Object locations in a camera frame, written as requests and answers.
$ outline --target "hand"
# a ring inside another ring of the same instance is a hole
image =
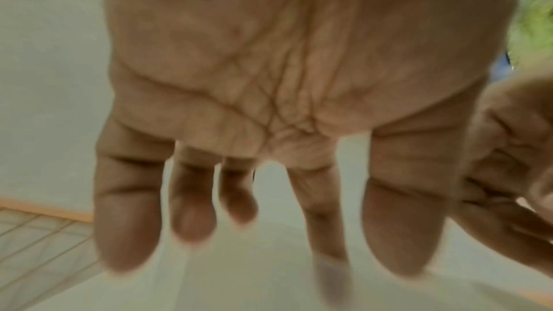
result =
[[[102,259],[127,271],[154,251],[172,156],[171,223],[181,240],[215,230],[216,164],[219,199],[245,225],[257,215],[252,172],[275,160],[314,253],[347,260],[336,143],[373,130],[366,240],[392,272],[420,273],[516,3],[105,0],[115,101],[97,144]]]
[[[553,61],[485,91],[463,189],[454,218],[467,233],[553,277]]]

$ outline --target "skin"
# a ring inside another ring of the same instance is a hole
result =
[[[115,91],[97,143],[95,238],[114,271],[161,230],[216,228],[219,199],[257,215],[252,172],[286,167],[315,254],[347,260],[336,144],[372,131],[362,226],[394,274],[420,274],[458,186],[475,101],[518,0],[105,0]]]
[[[484,245],[553,277],[553,60],[486,89],[465,156],[454,219]]]

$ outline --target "white surface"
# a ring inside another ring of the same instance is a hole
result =
[[[364,259],[353,264],[352,299],[343,310],[542,311],[542,306],[462,280],[429,277],[408,284],[385,276]],[[325,311],[311,256],[301,235],[279,226],[258,232],[219,229],[207,249],[193,255],[166,245],[144,271],[125,280],[100,275],[31,311]]]
[[[111,103],[101,0],[0,0],[0,196],[89,211],[93,146]],[[359,203],[366,138],[338,151],[349,244],[364,249]],[[267,222],[303,227],[284,170],[259,169]],[[510,289],[550,293],[553,282],[503,259],[451,225],[435,269]]]

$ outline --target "human hand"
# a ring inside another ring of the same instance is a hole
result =
[[[469,129],[464,174],[456,222],[553,277],[553,61],[486,89]]]
[[[517,0],[105,0],[115,100],[97,144],[95,239],[116,271],[171,225],[197,243],[219,198],[257,215],[252,172],[287,168],[316,254],[347,260],[339,138],[372,130],[366,240],[399,275],[431,259],[467,121]]]

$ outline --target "green object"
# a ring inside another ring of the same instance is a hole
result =
[[[553,0],[525,0],[509,31],[514,67],[553,57]]]

